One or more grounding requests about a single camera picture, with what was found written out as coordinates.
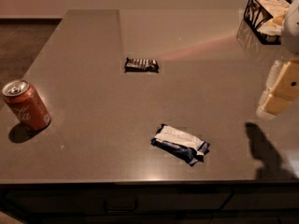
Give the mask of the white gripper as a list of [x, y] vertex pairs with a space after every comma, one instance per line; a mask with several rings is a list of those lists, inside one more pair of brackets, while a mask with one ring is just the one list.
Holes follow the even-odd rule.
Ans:
[[[293, 0], [282, 25], [282, 44], [291, 53], [299, 53], [299, 0]], [[299, 97], [299, 61], [275, 61], [265, 82], [256, 114], [273, 119]]]

